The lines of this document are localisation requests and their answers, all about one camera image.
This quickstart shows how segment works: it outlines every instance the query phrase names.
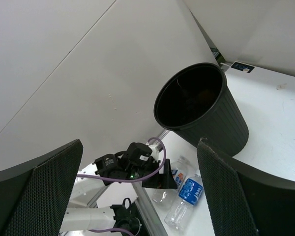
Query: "white table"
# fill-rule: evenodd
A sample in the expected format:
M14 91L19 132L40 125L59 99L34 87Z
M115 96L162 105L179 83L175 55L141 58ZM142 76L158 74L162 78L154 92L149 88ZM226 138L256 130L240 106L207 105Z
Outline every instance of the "white table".
M228 87L248 125L246 147L234 158L275 176L295 181L295 77L255 67L251 73L226 72ZM199 173L196 149L173 132L164 139L168 158L185 156ZM151 196L153 190L147 189ZM164 223L167 212L154 205L169 236L178 235ZM196 205L186 236L213 236L205 195Z

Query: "clear plastic bottle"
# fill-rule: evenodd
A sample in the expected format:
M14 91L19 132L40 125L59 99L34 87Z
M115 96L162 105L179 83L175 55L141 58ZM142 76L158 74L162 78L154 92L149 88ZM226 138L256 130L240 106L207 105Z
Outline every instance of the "clear plastic bottle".
M180 232L185 231L192 216L194 205L202 192L203 184L199 175L187 179L179 192L179 197L176 198L171 210L168 212L165 223Z
M172 168L172 174L174 177L174 180L176 181L176 184L178 186L178 189L156 189L152 199L156 203L158 203L162 208L169 209L172 206L172 203L177 196L182 183L185 179L185 177L188 174L188 167L189 161L183 157L180 156L178 161L171 164Z

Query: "trash can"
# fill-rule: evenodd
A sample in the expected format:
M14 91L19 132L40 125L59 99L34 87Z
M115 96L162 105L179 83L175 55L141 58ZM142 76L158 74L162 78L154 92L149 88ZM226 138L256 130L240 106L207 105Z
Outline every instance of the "trash can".
M154 104L156 121L197 147L200 138L230 156L239 153L249 131L227 87L224 72L215 64L198 63L174 75Z

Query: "white panel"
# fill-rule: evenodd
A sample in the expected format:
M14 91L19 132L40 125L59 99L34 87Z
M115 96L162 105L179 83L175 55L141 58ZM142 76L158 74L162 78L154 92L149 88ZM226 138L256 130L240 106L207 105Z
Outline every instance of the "white panel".
M295 76L295 0L185 0L228 61Z
M112 3L0 1L0 131Z
M81 139L81 167L161 127L156 96L212 53L180 0L117 1L0 133L0 170Z

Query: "plastic bottle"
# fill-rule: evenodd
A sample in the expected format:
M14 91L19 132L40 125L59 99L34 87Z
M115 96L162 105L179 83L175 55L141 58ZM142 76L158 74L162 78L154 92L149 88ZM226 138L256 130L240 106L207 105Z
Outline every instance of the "plastic bottle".
M172 203L177 196L182 183L185 179L185 177L188 174L188 165L189 161L183 157L180 156L178 161L171 164L172 168L172 174L174 177L174 180L176 181L176 184L178 186L178 189L156 189L152 199L156 203L158 203L162 208L169 209L172 206Z
M199 175L187 179L179 192L179 197L176 198L171 210L168 212L165 223L171 228L184 232L192 216L194 205L202 192L203 184Z

